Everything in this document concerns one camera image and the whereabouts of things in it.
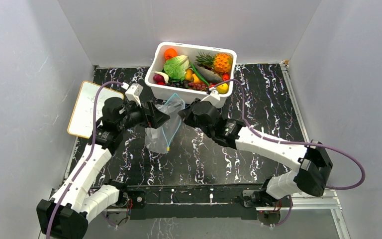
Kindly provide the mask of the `clear zip top bag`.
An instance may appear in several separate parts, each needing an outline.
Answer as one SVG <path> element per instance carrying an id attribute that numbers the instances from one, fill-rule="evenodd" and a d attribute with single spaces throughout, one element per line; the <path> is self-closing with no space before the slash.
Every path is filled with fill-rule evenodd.
<path id="1" fill-rule="evenodd" d="M 184 110 L 185 106 L 184 100 L 177 93 L 174 93 L 164 104 L 156 104 L 156 108 L 168 114 L 170 119 L 157 129 L 145 129 L 145 146 L 149 151 L 161 154 L 170 151 L 170 144 L 182 123 L 179 111 Z"/>

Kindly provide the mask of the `toy pineapple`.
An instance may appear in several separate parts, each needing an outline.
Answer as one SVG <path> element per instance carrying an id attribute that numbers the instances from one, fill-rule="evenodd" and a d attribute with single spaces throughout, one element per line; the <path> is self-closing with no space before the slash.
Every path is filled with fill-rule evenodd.
<path id="1" fill-rule="evenodd" d="M 200 52 L 196 56 L 196 62 L 216 73 L 226 74 L 232 70 L 233 58 L 226 53 L 217 53 L 215 55 Z"/>

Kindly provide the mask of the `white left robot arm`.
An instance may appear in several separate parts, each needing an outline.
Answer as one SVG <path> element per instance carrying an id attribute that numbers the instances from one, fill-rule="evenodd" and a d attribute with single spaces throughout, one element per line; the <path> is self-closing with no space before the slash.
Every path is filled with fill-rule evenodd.
<path id="1" fill-rule="evenodd" d="M 152 101 L 144 105 L 112 97 L 104 101 L 89 143 L 76 167 L 49 200 L 41 200 L 37 215 L 41 232 L 51 239 L 82 239 L 89 223 L 111 205 L 128 203 L 127 186 L 110 180 L 96 192 L 91 186 L 123 142 L 130 128 L 159 128 L 170 119 Z"/>

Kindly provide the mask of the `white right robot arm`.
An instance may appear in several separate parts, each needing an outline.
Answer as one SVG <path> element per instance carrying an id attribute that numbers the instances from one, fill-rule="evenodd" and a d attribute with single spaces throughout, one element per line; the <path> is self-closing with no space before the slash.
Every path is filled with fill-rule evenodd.
<path id="1" fill-rule="evenodd" d="M 289 168 L 289 172 L 267 179 L 259 190 L 237 196 L 235 201 L 242 206 L 273 206 L 294 193 L 323 196 L 333 164 L 321 143 L 290 142 L 261 133 L 244 119 L 221 116 L 209 101 L 196 99 L 178 114 L 183 123 L 201 129 L 221 146 L 255 153 Z"/>

